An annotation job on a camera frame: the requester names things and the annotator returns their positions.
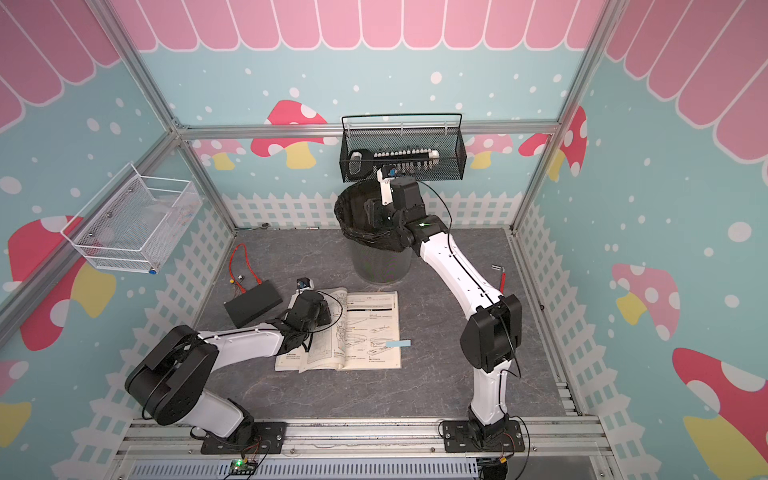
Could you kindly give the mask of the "sketch tutorial book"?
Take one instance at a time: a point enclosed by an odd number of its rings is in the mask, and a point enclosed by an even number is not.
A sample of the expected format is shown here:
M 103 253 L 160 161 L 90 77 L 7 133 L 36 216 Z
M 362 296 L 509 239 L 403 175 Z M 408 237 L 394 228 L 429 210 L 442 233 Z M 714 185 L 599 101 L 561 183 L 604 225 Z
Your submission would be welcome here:
M 298 347 L 278 356 L 277 372 L 388 370 L 402 366 L 400 348 L 385 346 L 389 340 L 400 340 L 396 292 L 350 293 L 337 288 L 326 300 L 333 326 L 315 334 L 309 350 Z

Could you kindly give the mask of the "blue sticky note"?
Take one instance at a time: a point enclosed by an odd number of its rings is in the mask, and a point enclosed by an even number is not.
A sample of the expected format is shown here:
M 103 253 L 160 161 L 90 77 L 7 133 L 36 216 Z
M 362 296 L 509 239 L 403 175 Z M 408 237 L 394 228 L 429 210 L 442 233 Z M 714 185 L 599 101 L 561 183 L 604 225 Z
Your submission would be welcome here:
M 385 344 L 386 348 L 406 348 L 411 345 L 411 340 L 389 340 Z

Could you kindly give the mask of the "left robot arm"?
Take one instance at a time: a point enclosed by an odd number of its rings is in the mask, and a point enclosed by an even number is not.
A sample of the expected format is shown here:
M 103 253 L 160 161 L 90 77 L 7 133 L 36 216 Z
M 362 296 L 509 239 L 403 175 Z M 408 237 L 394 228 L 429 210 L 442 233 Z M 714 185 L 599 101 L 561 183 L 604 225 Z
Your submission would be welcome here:
M 278 317 L 251 327 L 202 332 L 177 326 L 132 370 L 124 388 L 145 420 L 161 426 L 186 424 L 228 447 L 247 447 L 258 438 L 255 421 L 234 401 L 206 389 L 211 373 L 299 347 L 308 351 L 314 338 L 332 329 L 343 315 L 343 302 L 304 289 Z

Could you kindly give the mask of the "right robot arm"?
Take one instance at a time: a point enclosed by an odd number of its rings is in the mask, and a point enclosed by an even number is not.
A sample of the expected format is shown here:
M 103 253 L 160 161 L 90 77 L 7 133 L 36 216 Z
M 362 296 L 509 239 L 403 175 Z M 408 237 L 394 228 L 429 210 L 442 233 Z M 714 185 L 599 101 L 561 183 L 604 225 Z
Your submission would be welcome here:
M 510 419 L 507 380 L 517 363 L 522 304 L 486 281 L 460 251 L 451 223 L 426 212 L 420 182 L 377 173 L 378 198 L 366 203 L 372 226 L 391 233 L 429 265 L 458 301 L 466 317 L 459 343 L 473 367 L 468 422 L 477 442 L 504 432 Z

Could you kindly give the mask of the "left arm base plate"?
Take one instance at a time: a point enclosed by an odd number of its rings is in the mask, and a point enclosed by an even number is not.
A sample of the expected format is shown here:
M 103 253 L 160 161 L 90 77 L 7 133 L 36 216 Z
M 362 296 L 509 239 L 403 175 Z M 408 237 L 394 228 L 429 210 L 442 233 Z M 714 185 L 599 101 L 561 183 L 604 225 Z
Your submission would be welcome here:
M 280 454 L 287 427 L 287 422 L 245 419 L 228 437 L 207 432 L 200 452 L 203 455 Z

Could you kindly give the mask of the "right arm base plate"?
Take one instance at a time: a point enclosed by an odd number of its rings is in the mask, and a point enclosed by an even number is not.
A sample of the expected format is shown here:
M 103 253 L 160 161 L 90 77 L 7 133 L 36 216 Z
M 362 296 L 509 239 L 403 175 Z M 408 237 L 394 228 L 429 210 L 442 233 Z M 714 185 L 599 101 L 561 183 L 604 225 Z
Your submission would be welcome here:
M 443 420 L 438 424 L 447 453 L 519 453 L 526 449 L 520 423 L 502 419 L 492 425 L 477 420 Z

